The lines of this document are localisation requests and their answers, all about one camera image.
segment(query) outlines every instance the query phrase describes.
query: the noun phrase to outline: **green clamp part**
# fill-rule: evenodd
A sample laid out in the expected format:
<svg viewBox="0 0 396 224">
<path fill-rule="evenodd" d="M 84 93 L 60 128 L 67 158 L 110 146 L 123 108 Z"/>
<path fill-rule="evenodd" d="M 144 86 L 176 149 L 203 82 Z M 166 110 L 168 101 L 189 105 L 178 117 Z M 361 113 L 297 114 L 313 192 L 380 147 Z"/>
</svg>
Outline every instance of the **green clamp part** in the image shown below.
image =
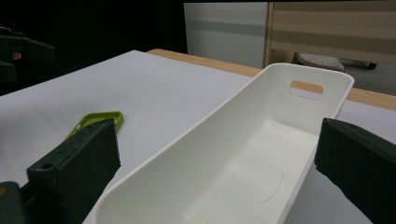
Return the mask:
<svg viewBox="0 0 396 224">
<path fill-rule="evenodd" d="M 84 116 L 79 123 L 76 125 L 76 127 L 70 132 L 69 135 L 66 136 L 66 139 L 68 139 L 70 136 L 81 130 L 87 125 L 93 124 L 97 121 L 103 120 L 103 119 L 114 119 L 115 120 L 115 126 L 116 126 L 116 132 L 119 131 L 122 123 L 123 123 L 123 115 L 120 111 L 110 111 L 110 112 L 102 112 L 102 113 L 91 113 L 87 114 Z"/>
</svg>

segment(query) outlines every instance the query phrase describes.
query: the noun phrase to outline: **plastic tray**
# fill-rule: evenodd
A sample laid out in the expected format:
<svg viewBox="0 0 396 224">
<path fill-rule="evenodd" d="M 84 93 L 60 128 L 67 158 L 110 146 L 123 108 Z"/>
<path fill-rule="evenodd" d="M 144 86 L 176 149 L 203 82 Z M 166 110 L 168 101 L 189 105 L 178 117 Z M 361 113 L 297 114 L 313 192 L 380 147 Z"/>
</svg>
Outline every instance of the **plastic tray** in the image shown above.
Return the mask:
<svg viewBox="0 0 396 224">
<path fill-rule="evenodd" d="M 317 85 L 322 94 L 295 90 Z M 354 80 L 278 63 L 107 190 L 92 223 L 283 223 Z"/>
</svg>

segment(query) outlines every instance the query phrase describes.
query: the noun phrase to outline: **white tabletop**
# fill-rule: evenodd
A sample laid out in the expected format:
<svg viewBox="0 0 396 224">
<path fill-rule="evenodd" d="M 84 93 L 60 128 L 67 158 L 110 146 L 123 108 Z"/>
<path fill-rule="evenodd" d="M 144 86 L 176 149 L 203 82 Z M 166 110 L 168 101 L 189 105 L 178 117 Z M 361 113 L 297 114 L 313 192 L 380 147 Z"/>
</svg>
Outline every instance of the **white tabletop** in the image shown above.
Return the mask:
<svg viewBox="0 0 396 224">
<path fill-rule="evenodd" d="M 118 132 L 121 168 L 107 187 L 187 131 L 250 80 L 220 70 L 131 51 L 105 62 L 0 97 L 0 182 L 27 182 L 26 169 L 64 138 L 86 114 L 121 111 Z M 357 124 L 396 144 L 396 111 L 346 101 L 340 120 Z M 339 204 L 354 212 L 345 223 L 368 222 L 325 178 L 310 172 L 302 206 L 292 223 L 318 223 L 311 209 L 339 207 L 329 217 L 344 216 Z M 324 194 L 329 186 L 331 190 Z M 333 203 L 317 200 L 339 198 Z"/>
</svg>

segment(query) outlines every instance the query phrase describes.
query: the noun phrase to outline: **wooden table edge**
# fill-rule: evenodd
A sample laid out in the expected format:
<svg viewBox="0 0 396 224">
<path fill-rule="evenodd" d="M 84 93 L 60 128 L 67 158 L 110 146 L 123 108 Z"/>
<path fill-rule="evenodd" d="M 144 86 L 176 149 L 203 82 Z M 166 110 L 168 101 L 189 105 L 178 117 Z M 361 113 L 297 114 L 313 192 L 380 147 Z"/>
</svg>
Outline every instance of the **wooden table edge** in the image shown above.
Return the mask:
<svg viewBox="0 0 396 224">
<path fill-rule="evenodd" d="M 147 53 L 168 59 L 178 60 L 184 63 L 193 63 L 210 68 L 215 68 L 225 72 L 231 72 L 247 77 L 255 77 L 262 70 L 260 68 L 253 68 L 235 63 L 226 63 L 222 61 L 193 56 L 190 54 L 178 53 L 165 49 L 152 49 L 147 51 Z M 312 89 L 310 86 L 299 85 L 297 86 L 297 88 L 306 91 L 316 92 L 316 90 Z M 353 101 L 365 105 L 372 105 L 372 106 L 396 111 L 396 96 L 394 95 L 388 95 L 375 91 L 366 91 L 366 90 L 352 88 L 352 90 L 349 92 L 349 95 L 347 96 L 347 99 L 348 101 Z"/>
</svg>

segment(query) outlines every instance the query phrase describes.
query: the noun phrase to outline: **black clamp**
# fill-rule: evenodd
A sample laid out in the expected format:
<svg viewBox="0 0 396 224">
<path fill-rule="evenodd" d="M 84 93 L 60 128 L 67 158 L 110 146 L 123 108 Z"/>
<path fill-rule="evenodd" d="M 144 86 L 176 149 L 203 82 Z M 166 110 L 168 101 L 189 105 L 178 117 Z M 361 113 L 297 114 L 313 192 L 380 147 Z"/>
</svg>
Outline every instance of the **black clamp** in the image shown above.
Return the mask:
<svg viewBox="0 0 396 224">
<path fill-rule="evenodd" d="M 119 168 L 114 119 L 88 125 L 31 165 L 22 188 L 0 183 L 0 223 L 80 224 Z"/>
<path fill-rule="evenodd" d="M 13 53 L 23 52 L 29 56 L 55 62 L 55 48 L 26 37 L 23 33 L 12 32 L 6 27 L 0 27 L 0 81 L 13 82 L 17 80 Z"/>
</svg>

